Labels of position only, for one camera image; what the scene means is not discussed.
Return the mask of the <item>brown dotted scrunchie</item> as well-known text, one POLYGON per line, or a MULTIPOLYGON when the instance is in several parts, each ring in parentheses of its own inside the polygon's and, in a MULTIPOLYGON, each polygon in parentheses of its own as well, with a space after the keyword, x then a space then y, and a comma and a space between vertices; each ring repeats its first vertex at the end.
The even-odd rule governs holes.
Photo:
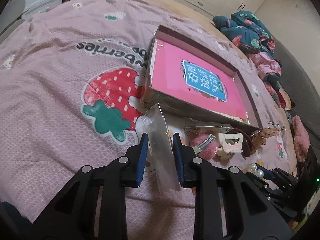
POLYGON ((270 137, 274 137, 281 132, 280 128, 263 128, 256 135, 253 136, 252 143, 255 148, 266 144, 270 137))

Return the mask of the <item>tan bed sheet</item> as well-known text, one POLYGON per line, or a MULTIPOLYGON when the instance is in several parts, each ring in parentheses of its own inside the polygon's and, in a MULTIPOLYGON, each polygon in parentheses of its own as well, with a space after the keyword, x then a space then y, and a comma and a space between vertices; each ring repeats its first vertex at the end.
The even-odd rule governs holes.
POLYGON ((266 144, 261 146, 251 157, 263 164, 265 168, 281 168, 290 174, 297 172, 297 158, 293 146, 291 129, 285 111, 278 107, 272 96, 267 91, 263 81, 258 76, 254 63, 247 58, 235 45, 231 43, 220 31, 218 31, 211 20, 200 13, 177 3, 173 0, 141 0, 159 5, 175 15, 188 18, 196 22, 198 42, 205 45, 204 34, 209 36, 214 45, 214 51, 229 63, 240 67, 240 74, 249 88, 257 108, 260 121, 264 128, 282 128, 283 131, 274 137, 266 140, 266 144))

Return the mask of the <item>grey padded headboard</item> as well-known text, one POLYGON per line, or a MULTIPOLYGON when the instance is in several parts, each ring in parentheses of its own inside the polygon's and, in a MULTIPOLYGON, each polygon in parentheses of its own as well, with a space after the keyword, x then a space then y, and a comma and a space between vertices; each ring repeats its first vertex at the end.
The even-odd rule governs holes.
POLYGON ((319 94, 310 78, 293 55, 275 40, 273 57, 281 64, 282 75, 279 83, 289 95, 291 116, 299 116, 310 138, 311 145, 319 148, 319 94))

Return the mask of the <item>dark cardboard box tray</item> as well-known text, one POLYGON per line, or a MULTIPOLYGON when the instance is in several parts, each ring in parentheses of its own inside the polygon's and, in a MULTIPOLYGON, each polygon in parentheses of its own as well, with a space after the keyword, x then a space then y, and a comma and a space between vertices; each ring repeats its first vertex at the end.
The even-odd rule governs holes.
POLYGON ((141 101, 174 115, 220 122, 252 134, 262 128, 240 72, 198 42, 160 25, 154 35, 141 101))

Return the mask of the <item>teal floral quilt pile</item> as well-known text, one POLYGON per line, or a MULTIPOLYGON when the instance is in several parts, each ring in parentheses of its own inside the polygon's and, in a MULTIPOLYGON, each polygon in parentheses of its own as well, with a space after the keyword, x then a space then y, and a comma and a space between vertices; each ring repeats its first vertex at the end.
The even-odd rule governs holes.
POLYGON ((276 47, 274 38, 264 24, 250 11, 239 11, 230 17, 213 17, 215 27, 245 54, 268 53, 276 47))

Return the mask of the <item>pink knitted garment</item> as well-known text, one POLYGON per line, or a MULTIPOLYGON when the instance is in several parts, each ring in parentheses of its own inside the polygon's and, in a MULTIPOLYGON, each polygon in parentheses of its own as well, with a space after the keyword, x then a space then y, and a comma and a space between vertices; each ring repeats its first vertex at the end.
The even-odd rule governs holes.
POLYGON ((292 125, 294 131, 293 146, 296 153, 297 161, 304 163, 310 147, 310 138, 307 130, 304 128, 303 123, 299 116, 292 118, 292 125))

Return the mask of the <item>dark red hair clip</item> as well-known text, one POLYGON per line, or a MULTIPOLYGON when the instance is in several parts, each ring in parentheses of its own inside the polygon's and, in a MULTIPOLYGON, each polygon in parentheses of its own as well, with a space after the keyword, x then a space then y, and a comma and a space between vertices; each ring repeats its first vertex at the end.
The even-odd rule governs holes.
POLYGON ((253 132, 252 134, 248 135, 247 133, 245 133, 244 131, 242 131, 241 129, 238 128, 232 128, 232 133, 241 133, 244 137, 244 140, 242 142, 242 150, 243 153, 242 155, 244 157, 250 157, 253 153, 256 152, 256 150, 259 149, 259 145, 258 145, 258 141, 257 141, 257 137, 259 134, 259 130, 253 132))

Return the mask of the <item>pink strawberry print blanket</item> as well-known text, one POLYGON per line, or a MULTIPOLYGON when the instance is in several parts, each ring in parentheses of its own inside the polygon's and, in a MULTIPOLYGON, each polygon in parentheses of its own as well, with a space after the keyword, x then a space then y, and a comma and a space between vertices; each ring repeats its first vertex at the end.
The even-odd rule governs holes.
POLYGON ((145 0, 72 0, 35 14, 1 44, 1 202, 33 222, 83 165, 138 141, 138 80, 159 25, 231 63, 264 125, 280 121, 254 63, 198 23, 145 0))

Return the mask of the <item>clear packet red bow clip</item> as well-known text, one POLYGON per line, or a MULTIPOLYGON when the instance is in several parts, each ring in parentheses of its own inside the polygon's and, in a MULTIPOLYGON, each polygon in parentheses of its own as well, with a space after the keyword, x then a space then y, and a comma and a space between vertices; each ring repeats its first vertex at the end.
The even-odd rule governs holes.
POLYGON ((145 113, 145 129, 149 136, 150 154, 155 165, 159 192, 163 195, 180 191, 180 183, 172 151, 171 137, 160 104, 145 113))

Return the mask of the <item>grey chair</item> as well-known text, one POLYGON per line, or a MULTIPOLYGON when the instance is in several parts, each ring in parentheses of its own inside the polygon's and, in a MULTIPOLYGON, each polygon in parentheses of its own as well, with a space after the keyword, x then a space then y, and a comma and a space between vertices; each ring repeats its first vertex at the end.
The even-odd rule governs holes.
POLYGON ((25 0, 12 0, 9 2, 1 13, 1 36, 0 44, 6 40, 11 33, 24 22, 21 19, 25 8, 25 0))

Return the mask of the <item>pink book blue label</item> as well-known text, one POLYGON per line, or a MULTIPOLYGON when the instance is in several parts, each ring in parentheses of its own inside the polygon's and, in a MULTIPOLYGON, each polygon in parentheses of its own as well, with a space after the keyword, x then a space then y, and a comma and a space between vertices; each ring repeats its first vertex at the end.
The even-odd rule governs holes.
POLYGON ((247 120, 235 79, 216 65, 160 39, 155 40, 150 63, 153 89, 236 121, 247 120))

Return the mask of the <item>pink fluffy hair clip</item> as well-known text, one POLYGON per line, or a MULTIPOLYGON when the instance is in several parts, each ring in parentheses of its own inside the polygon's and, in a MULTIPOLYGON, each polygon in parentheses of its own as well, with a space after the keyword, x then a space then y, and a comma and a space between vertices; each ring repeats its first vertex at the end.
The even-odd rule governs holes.
POLYGON ((189 145, 195 151, 196 155, 205 160, 211 160, 217 157, 220 143, 217 139, 219 129, 213 127, 189 127, 184 129, 189 145))

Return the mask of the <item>cream claw hair clip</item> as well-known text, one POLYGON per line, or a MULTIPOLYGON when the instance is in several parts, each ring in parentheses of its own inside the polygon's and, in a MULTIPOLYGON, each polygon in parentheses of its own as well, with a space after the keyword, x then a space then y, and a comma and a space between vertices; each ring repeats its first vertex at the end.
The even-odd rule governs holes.
POLYGON ((244 136, 241 133, 219 133, 218 141, 220 147, 218 148, 216 155, 221 161, 228 160, 236 153, 243 152, 242 143, 244 141, 244 136))

